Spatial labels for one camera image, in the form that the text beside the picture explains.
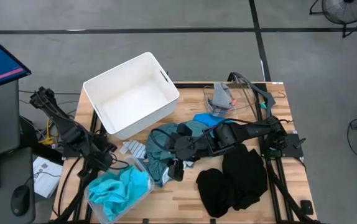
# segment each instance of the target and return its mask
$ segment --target gray floor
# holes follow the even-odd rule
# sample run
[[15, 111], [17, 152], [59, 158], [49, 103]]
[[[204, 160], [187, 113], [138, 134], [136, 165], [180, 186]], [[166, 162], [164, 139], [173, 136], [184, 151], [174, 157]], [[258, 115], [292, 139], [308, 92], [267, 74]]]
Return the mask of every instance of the gray floor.
[[[340, 27], [308, 15], [312, 3], [256, 0], [260, 26]], [[252, 26], [249, 3], [240, 0], [0, 0], [0, 30]], [[357, 157], [346, 141], [348, 122], [357, 118], [357, 33], [346, 39], [339, 32], [263, 33], [262, 39], [272, 81], [285, 83], [296, 128], [307, 138], [307, 175], [319, 219], [357, 223]], [[42, 85], [78, 93], [87, 79], [146, 51], [173, 80], [223, 81], [232, 71], [264, 80], [253, 32], [0, 35], [0, 43], [34, 73], [20, 80], [22, 90]], [[28, 94], [21, 99], [28, 101]], [[45, 115], [31, 106], [21, 104], [21, 114], [45, 126]], [[350, 139], [357, 150], [357, 132]], [[49, 218], [52, 202], [37, 204], [36, 222]]]

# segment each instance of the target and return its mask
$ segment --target computer mouse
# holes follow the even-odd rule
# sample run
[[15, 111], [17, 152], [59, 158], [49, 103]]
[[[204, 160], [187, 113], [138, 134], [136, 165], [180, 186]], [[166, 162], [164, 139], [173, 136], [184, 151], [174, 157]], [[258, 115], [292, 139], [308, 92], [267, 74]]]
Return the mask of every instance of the computer mouse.
[[21, 185], [17, 187], [11, 196], [11, 211], [15, 216], [21, 216], [27, 213], [29, 209], [29, 187]]

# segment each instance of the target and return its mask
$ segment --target wooden tabletop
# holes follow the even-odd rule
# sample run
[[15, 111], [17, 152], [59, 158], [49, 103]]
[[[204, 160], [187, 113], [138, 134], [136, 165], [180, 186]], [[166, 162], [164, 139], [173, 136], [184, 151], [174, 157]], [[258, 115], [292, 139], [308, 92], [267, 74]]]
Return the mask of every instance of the wooden tabletop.
[[[292, 120], [292, 115], [289, 108], [289, 103], [286, 98], [285, 87], [282, 83], [266, 83], [267, 90], [275, 98], [276, 104], [272, 107], [272, 114], [279, 119]], [[203, 88], [179, 88], [180, 98], [178, 99], [175, 111], [166, 118], [156, 122], [151, 127], [134, 135], [130, 139], [138, 140], [145, 143], [152, 128], [156, 128], [164, 123], [181, 123], [183, 121], [192, 120], [193, 116], [198, 113], [205, 113], [204, 89]], [[91, 118], [93, 116], [93, 107], [89, 102], [86, 93], [82, 90], [78, 108], [76, 111], [75, 120], [89, 129]], [[231, 114], [229, 117], [255, 121], [255, 117], [250, 108], [244, 108]], [[288, 133], [295, 130], [294, 124], [283, 124]], [[109, 136], [109, 140], [117, 145], [118, 149], [122, 147], [122, 141]], [[250, 139], [244, 142], [248, 150], [259, 150], [257, 139]], [[124, 158], [126, 155], [121, 155], [118, 151], [115, 154], [119, 158]], [[62, 188], [62, 183], [67, 176], [68, 170], [71, 168], [75, 158], [67, 159], [63, 165], [63, 171], [60, 178], [60, 184], [57, 190], [57, 196], [54, 201], [54, 209], [57, 210], [58, 199]], [[118, 223], [142, 223], [144, 218], [149, 219], [149, 223], [210, 223], [212, 217], [205, 210], [197, 184], [195, 183], [198, 174], [202, 170], [217, 168], [221, 170], [223, 157], [202, 158], [196, 161], [194, 167], [185, 169], [183, 181], [170, 181], [161, 189], [155, 188], [143, 201], [136, 205], [132, 210], [128, 211], [125, 216], [119, 219]], [[308, 186], [307, 175], [304, 167], [299, 161], [293, 158], [282, 158], [284, 166], [285, 178], [287, 181], [288, 191], [294, 200], [300, 205], [301, 200], [312, 201], [310, 188]], [[75, 196], [79, 178], [77, 173], [81, 170], [83, 159], [74, 167], [63, 192], [62, 211], [71, 202]], [[277, 189], [279, 198], [280, 212], [282, 219], [286, 219], [285, 206], [281, 193]], [[83, 199], [81, 206], [80, 219], [84, 219], [86, 210], [86, 199]], [[91, 216], [92, 223], [99, 223], [93, 213]], [[246, 210], [235, 211], [232, 208], [227, 214], [216, 219], [217, 223], [275, 223], [274, 209], [272, 207], [270, 190], [265, 192], [260, 202], [251, 205]]]

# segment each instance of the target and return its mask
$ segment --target light blue cloth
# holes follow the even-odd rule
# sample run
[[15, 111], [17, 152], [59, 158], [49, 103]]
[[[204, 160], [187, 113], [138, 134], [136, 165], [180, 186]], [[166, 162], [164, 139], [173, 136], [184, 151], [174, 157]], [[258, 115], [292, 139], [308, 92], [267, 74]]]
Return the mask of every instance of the light blue cloth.
[[148, 174], [129, 166], [119, 174], [107, 173], [89, 184], [89, 200], [104, 205], [110, 221], [148, 191]]
[[222, 121], [224, 118], [218, 117], [218, 116], [213, 116], [209, 113], [202, 113], [202, 114], [196, 114], [193, 117], [194, 121], [199, 121], [208, 127], [212, 127]]

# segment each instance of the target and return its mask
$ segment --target white paper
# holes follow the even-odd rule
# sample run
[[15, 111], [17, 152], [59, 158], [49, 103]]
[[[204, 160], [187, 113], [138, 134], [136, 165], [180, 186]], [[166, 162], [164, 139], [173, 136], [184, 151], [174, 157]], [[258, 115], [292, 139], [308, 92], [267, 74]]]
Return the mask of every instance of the white paper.
[[[58, 176], [62, 173], [62, 166], [38, 157], [33, 163], [34, 174], [47, 172]], [[34, 175], [35, 192], [45, 198], [49, 198], [60, 182], [60, 177], [53, 177], [48, 174], [39, 173]]]

